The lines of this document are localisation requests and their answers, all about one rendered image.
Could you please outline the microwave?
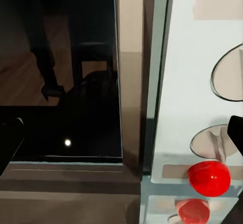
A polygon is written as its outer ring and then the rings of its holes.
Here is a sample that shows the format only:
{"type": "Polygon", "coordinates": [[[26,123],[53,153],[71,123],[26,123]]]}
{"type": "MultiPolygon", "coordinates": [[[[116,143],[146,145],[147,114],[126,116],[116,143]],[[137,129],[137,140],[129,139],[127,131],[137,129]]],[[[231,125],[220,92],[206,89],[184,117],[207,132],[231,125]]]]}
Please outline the microwave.
{"type": "Polygon", "coordinates": [[[0,180],[243,185],[243,0],[0,0],[0,180]]]}

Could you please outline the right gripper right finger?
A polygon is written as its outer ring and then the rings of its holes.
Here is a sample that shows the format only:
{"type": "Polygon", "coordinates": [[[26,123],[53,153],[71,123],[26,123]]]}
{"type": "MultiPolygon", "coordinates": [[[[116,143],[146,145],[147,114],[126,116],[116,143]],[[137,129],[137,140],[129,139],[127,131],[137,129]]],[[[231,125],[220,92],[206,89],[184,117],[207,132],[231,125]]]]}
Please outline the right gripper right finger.
{"type": "Polygon", "coordinates": [[[243,117],[231,116],[227,134],[243,155],[243,117]]]}

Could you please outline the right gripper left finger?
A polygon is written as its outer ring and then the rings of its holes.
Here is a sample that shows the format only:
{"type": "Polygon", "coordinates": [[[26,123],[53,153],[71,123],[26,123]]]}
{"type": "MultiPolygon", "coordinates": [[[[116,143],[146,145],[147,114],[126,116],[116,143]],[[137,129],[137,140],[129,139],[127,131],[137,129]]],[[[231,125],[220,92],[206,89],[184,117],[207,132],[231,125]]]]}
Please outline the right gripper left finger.
{"type": "Polygon", "coordinates": [[[0,176],[25,136],[26,127],[21,115],[0,121],[0,176]]]}

